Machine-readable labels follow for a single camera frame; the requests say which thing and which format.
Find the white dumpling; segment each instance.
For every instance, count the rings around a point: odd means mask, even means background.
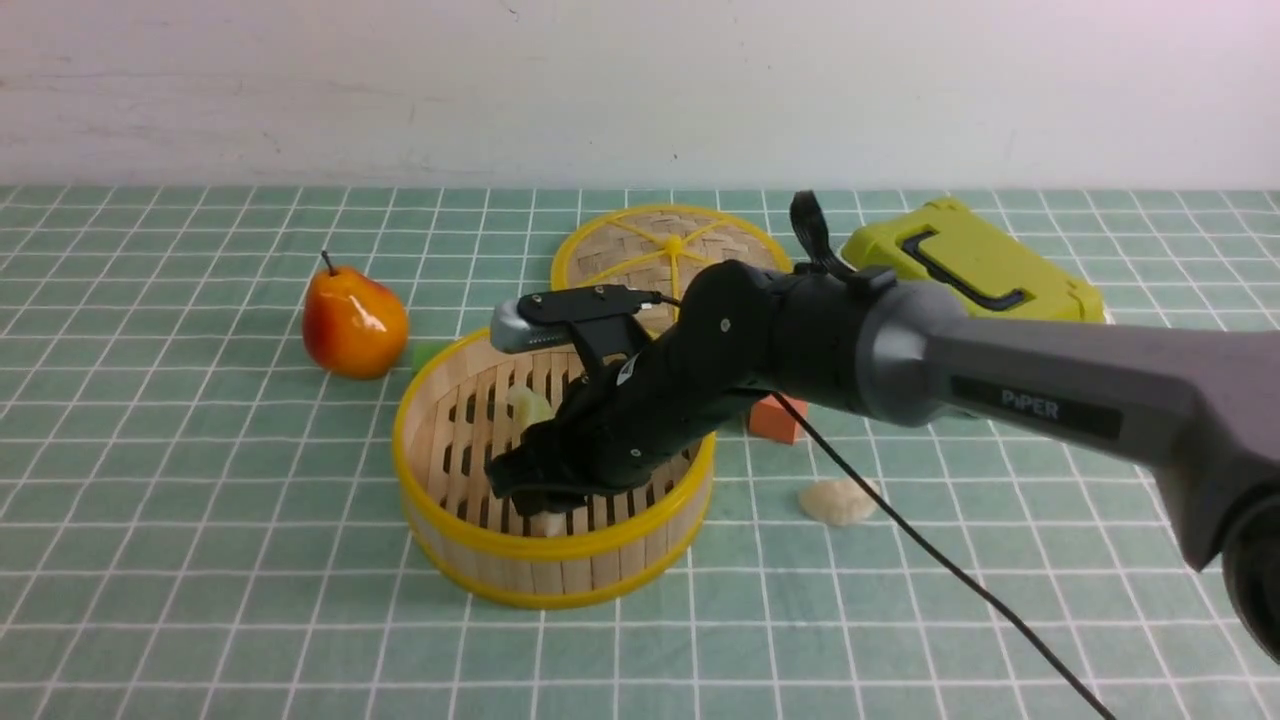
[[[525,428],[529,425],[550,420],[556,416],[556,413],[552,411],[552,404],[526,386],[512,386],[507,391],[507,404],[513,409],[516,437],[525,434]],[[535,536],[553,538],[564,532],[564,515],[539,512],[530,519],[529,524]]]
[[[879,493],[876,480],[867,480]],[[852,525],[876,512],[876,500],[854,480],[818,480],[800,491],[800,509],[805,515],[827,525]]]

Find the box handle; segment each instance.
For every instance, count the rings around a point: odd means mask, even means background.
[[[937,264],[932,258],[920,250],[920,243],[936,234],[938,234],[937,231],[925,229],[904,240],[901,245],[902,252],[906,252],[913,260],[924,265],[924,269],[929,273],[931,278],[956,288],[960,295],[968,297],[984,310],[1002,313],[1027,301],[1029,296],[1024,290],[1011,290],[1000,297],[991,297],[989,295],[986,295],[978,288],[957,278],[954,273],[951,273],[951,270],[947,270],[942,265]]]

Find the bamboo steamer lid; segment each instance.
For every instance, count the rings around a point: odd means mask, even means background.
[[[617,283],[678,300],[698,273],[722,260],[791,270],[782,246],[741,218],[689,205],[645,205],[602,215],[571,234],[552,263],[552,290]],[[636,319],[658,334],[677,313],[658,305]]]
[[[572,348],[506,355],[485,329],[433,357],[406,389],[392,433],[404,515],[428,559],[465,589],[517,607],[594,605],[660,575],[698,534],[714,436],[673,456],[644,487],[568,514],[557,537],[538,534],[494,497],[485,464],[520,443],[511,388],[524,384],[556,409],[581,373]]]

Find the orange block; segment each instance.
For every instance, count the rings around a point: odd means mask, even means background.
[[[809,416],[809,404],[787,398],[801,415]],[[756,437],[768,438],[786,445],[795,445],[804,434],[804,428],[791,418],[791,414],[771,395],[751,407],[746,420],[746,430]]]

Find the black cable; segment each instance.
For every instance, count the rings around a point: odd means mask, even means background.
[[[818,434],[818,430],[815,430],[813,428],[813,425],[809,424],[809,420],[806,420],[787,401],[786,397],[783,397],[780,393],[773,393],[773,397],[778,401],[778,404],[782,405],[782,407],[787,411],[788,415],[791,415],[791,418],[796,423],[800,423],[800,427],[803,427],[805,429],[805,432],[809,433],[809,437],[812,437],[813,441],[815,443],[818,443],[818,446],[822,447],[822,450],[826,451],[827,455],[837,465],[840,465],[840,469],[844,470],[845,473],[847,473],[849,477],[850,477],[850,479],[852,479],[855,483],[858,483],[859,487],[863,488],[863,492],[865,492],[867,495],[869,495],[872,497],[872,500],[876,501],[876,505],[879,505],[881,510],[883,510],[890,518],[893,519],[895,523],[897,523],[899,528],[902,528],[904,533],[911,536],[911,539],[914,539],[916,544],[919,544],[920,547],[923,547],[925,552],[928,552],[931,556],[933,556],[933,559],[937,560],[943,568],[946,568],[947,570],[950,570],[952,575],[955,575],[956,578],[959,578],[960,582],[963,582],[964,584],[969,585],[969,589],[972,589],[973,592],[978,593],[992,607],[995,607],[996,610],[998,610],[1000,614],[1004,615],[1010,623],[1012,623],[1012,625],[1015,628],[1018,628],[1018,630],[1033,646],[1036,646],[1036,650],[1038,650],[1039,653],[1042,656],[1044,656],[1044,660],[1047,660],[1048,664],[1052,665],[1053,669],[1057,670],[1057,673],[1060,675],[1062,675],[1062,678],[1068,683],[1071,684],[1071,687],[1075,689],[1075,692],[1080,693],[1080,697],[1083,697],[1085,700],[1085,702],[1088,702],[1091,706],[1093,706],[1093,710],[1096,710],[1101,717],[1106,717],[1107,720],[1115,720],[1115,715],[1112,715],[1111,711],[1107,710],[1107,706],[1102,705],[1102,701],[1100,701],[1089,691],[1089,688],[1087,688],[1084,685],[1084,683],[1082,683],[1080,679],[1076,678],[1075,674],[1071,673],[1071,670],[1061,660],[1059,660],[1059,657],[1056,655],[1053,655],[1053,651],[1050,650],[1048,646],[1046,646],[1044,642],[1039,639],[1039,637],[1036,634],[1034,630],[1032,630],[1030,628],[1027,626],[1027,623],[1024,623],[1023,619],[1019,618],[1016,612],[1014,612],[1012,610],[1010,610],[1010,607],[1007,605],[1005,605],[1004,602],[1001,602],[1000,598],[997,598],[996,596],[991,594],[991,592],[988,592],[987,588],[982,587],[977,580],[974,580],[973,578],[970,578],[968,573],[965,573],[964,570],[961,570],[960,568],[957,568],[955,565],[955,562],[951,562],[950,560],[947,560],[946,555],[942,555],[942,552],[940,552],[936,547],[933,547],[933,544],[929,541],[924,539],[924,537],[920,533],[918,533],[915,530],[915,528],[911,527],[910,523],[908,523],[901,515],[899,515],[896,511],[893,511],[893,509],[890,507],[888,502],[886,502],[884,498],[882,498],[874,489],[872,489],[870,484],[868,484],[867,480],[863,479],[863,477],[859,475],[858,471],[854,470],[852,466],[850,466],[849,462],[845,461],[845,459],[841,457],[838,452],[836,452],[836,448],[831,447],[831,443],[828,443],[820,434]]]

